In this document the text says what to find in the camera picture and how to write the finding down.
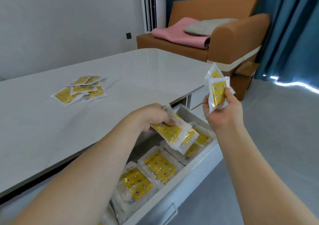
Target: gray wall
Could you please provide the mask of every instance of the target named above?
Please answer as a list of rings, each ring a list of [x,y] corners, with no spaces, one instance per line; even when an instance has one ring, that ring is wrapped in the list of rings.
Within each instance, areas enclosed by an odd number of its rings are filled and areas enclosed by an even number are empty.
[[[0,0],[0,76],[134,50],[143,31],[141,0]]]

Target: drawer handle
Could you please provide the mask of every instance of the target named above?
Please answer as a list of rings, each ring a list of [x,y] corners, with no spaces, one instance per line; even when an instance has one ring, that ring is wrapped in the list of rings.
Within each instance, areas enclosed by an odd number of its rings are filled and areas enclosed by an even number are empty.
[[[174,203],[165,212],[163,218],[161,219],[159,225],[167,225],[176,215],[178,214],[178,209],[175,207]]]

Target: pink blanket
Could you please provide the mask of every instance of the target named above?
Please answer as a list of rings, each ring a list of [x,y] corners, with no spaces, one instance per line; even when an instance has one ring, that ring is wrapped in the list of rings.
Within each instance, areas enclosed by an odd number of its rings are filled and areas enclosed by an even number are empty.
[[[199,22],[192,18],[182,18],[175,25],[165,29],[154,29],[152,34],[156,38],[165,39],[173,43],[193,46],[201,49],[207,49],[209,42],[207,41],[209,36],[195,36],[184,32],[184,28],[190,24]]]

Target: power outlet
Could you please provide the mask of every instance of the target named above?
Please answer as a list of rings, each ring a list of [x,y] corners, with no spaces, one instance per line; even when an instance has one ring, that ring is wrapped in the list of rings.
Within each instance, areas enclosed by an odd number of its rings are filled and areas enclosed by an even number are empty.
[[[127,39],[132,39],[131,32],[130,32],[130,33],[126,33],[126,38],[127,38]]]

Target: gray floor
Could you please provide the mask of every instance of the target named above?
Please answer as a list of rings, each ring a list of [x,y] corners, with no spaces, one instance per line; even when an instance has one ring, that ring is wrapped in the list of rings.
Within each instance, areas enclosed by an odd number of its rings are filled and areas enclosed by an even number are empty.
[[[262,155],[319,217],[319,95],[254,80],[242,104]],[[179,207],[174,224],[243,224],[224,160]]]

